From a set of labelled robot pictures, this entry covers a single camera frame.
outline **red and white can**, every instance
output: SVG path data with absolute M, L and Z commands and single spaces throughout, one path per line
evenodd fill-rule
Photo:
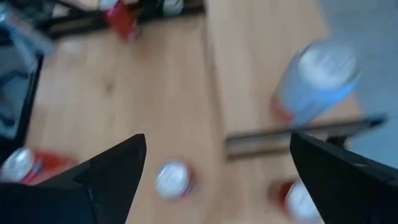
M 302 125 L 337 104 L 359 77 L 353 50 L 339 40 L 311 42 L 290 61 L 271 98 L 271 110 L 291 125 Z
M 22 147 L 4 161 L 0 181 L 34 185 L 77 164 L 78 161 L 71 157 Z
M 296 222 L 317 223 L 321 220 L 318 209 L 301 180 L 275 181 L 268 189 L 268 196 Z
M 100 0 L 99 8 L 104 11 L 106 22 L 120 39 L 128 42 L 137 38 L 137 20 L 123 0 Z
M 159 169 L 155 184 L 156 191 L 164 199 L 184 198 L 195 185 L 193 170 L 182 161 L 170 161 Z

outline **gray floor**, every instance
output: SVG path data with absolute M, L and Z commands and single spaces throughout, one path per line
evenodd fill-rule
M 353 141 L 358 154 L 398 168 L 398 0 L 319 0 L 333 35 L 361 58 L 356 89 L 366 114 L 386 113 L 381 129 Z

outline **white can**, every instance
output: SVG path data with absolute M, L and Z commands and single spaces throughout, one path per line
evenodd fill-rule
M 171 161 L 164 164 L 156 177 L 156 191 L 167 200 L 186 196 L 194 186 L 193 171 L 182 161 Z
M 278 118 L 301 125 L 337 104 L 359 77 L 353 50 L 337 40 L 316 40 L 294 55 L 271 108 Z

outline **wooden table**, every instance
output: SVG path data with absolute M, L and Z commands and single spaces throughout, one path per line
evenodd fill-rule
M 146 134 L 127 223 L 289 223 L 266 189 L 297 175 L 290 156 L 226 163 L 222 140 L 275 125 L 269 95 L 291 55 L 325 35 L 322 20 L 312 0 L 209 0 L 208 8 L 207 20 L 148 24 L 132 45 L 110 31 L 65 39 L 45 59 L 29 146 L 84 161 Z M 344 116 L 358 112 L 352 98 L 339 106 Z M 154 181 L 175 158 L 192 163 L 198 183 L 185 200 L 170 203 Z

